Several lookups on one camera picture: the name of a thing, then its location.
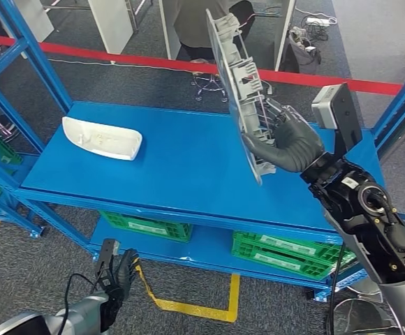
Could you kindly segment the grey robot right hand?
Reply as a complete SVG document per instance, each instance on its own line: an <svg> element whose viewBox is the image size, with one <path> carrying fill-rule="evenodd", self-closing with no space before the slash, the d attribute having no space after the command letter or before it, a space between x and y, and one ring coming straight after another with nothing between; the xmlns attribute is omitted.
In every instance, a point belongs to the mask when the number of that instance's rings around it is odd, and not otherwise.
<svg viewBox="0 0 405 335"><path fill-rule="evenodd" d="M269 98L264 111L273 144L247 133L242 135L246 148L255 156L285 171L300 173L325 153L320 137L293 107Z"/></svg>

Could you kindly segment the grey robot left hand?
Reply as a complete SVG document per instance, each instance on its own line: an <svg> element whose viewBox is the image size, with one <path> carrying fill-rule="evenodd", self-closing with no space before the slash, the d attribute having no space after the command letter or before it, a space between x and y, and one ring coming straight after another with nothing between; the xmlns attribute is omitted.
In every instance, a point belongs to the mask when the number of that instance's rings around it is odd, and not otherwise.
<svg viewBox="0 0 405 335"><path fill-rule="evenodd" d="M98 283L107 295L107 301L101 306L101 332L107 330L116 319L123 302L128 298L132 283L136 276L139 255L135 249L128 249L117 267L113 269L113 257L109 265L104 265Z"/></svg>

